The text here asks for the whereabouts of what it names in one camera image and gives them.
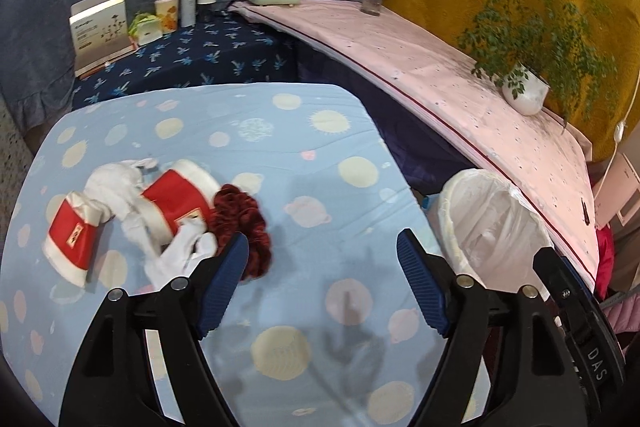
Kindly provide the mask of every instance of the navy blue tablecloth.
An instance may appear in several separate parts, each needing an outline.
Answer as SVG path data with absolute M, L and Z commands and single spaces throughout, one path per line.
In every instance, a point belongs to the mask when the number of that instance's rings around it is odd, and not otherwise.
M 291 37 L 222 12 L 211 24 L 181 28 L 84 80 L 76 79 L 72 107 L 169 87 L 297 78 Z

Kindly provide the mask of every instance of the red cloth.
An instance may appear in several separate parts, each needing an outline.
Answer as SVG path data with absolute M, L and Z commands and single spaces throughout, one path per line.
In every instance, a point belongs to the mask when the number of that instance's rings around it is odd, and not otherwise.
M 596 293 L 598 297 L 605 299 L 613 273 L 614 257 L 616 256 L 611 227 L 607 225 L 602 230 L 596 229 L 596 237 L 598 238 L 598 253 L 600 254 L 600 264 L 598 264 L 598 273 L 596 274 Z
M 249 240 L 249 261 L 242 279 L 264 275 L 271 264 L 271 239 L 258 203 L 235 185 L 223 185 L 213 198 L 214 211 L 209 230 L 218 241 L 218 254 L 236 232 Z

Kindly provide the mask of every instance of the pink tablecloth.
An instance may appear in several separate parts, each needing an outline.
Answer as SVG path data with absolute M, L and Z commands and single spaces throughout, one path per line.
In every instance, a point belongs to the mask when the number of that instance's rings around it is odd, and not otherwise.
M 232 9 L 362 74 L 477 166 L 508 178 L 593 289 L 598 243 L 585 157 L 553 117 L 520 115 L 490 82 L 471 75 L 471 58 L 389 10 L 372 17 L 356 2 L 325 0 L 303 0 L 296 7 L 236 3 Z

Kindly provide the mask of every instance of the dark red scrunchie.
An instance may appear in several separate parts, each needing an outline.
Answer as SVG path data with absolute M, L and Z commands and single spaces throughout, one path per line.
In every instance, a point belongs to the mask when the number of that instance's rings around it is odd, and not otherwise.
M 209 230 L 218 241 L 217 255 L 236 232 L 242 232 L 249 240 L 249 261 L 241 280 L 264 275 L 271 264 L 271 239 L 257 201 L 235 185 L 226 184 L 213 198 L 213 206 Z

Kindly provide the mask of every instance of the white plastic bag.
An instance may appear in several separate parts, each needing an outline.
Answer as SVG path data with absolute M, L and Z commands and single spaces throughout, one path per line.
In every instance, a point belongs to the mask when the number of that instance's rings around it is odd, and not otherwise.
M 512 293 L 530 284 L 548 298 L 532 264 L 538 250 L 553 243 L 542 218 L 502 176 L 482 169 L 459 172 L 444 185 L 427 217 L 456 274 Z

